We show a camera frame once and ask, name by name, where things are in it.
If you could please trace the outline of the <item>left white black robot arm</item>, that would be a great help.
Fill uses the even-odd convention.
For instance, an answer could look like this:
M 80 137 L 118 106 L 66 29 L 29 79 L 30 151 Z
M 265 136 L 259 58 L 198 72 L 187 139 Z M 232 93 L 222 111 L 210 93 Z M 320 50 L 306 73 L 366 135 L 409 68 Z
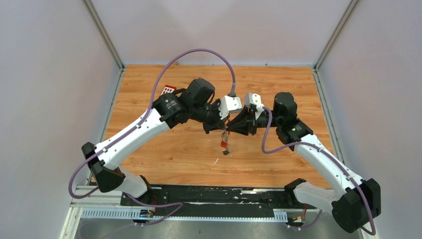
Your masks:
M 121 163 L 152 138 L 195 120 L 203 124 L 205 132 L 223 129 L 230 112 L 237 108 L 234 94 L 209 102 L 215 94 L 214 86 L 205 79 L 191 81 L 187 88 L 161 94 L 147 111 L 123 130 L 103 142 L 86 142 L 81 150 L 102 193 L 121 191 L 133 196 L 141 206 L 152 201 L 152 192 L 144 177 L 121 168 Z

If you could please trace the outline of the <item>metal keyring holder red handle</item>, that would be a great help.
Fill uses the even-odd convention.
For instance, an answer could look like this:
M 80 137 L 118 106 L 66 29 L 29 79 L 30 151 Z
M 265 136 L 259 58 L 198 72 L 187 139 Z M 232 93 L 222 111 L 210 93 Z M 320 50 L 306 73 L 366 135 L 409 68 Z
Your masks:
M 230 135 L 230 132 L 227 130 L 224 130 L 221 134 L 220 146 L 223 148 L 223 151 L 222 151 L 223 155 L 230 154 L 229 143 L 228 143 L 229 135 Z

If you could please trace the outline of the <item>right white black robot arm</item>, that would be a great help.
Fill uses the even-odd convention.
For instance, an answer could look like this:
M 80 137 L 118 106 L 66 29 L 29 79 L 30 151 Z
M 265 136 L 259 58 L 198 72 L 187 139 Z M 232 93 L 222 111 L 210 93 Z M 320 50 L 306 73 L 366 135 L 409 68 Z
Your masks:
M 364 230 L 374 236 L 374 219 L 381 213 L 381 188 L 374 179 L 364 179 L 337 159 L 319 140 L 314 132 L 298 118 L 298 105 L 291 93 L 275 95 L 271 109 L 264 106 L 261 97 L 248 93 L 245 102 L 239 97 L 222 99 L 223 116 L 236 113 L 227 125 L 227 131 L 254 135 L 258 128 L 269 132 L 276 129 L 282 149 L 288 148 L 310 163 L 330 185 L 329 189 L 317 187 L 304 179 L 296 179 L 284 189 L 287 206 L 296 208 L 307 204 L 331 214 L 346 232 Z

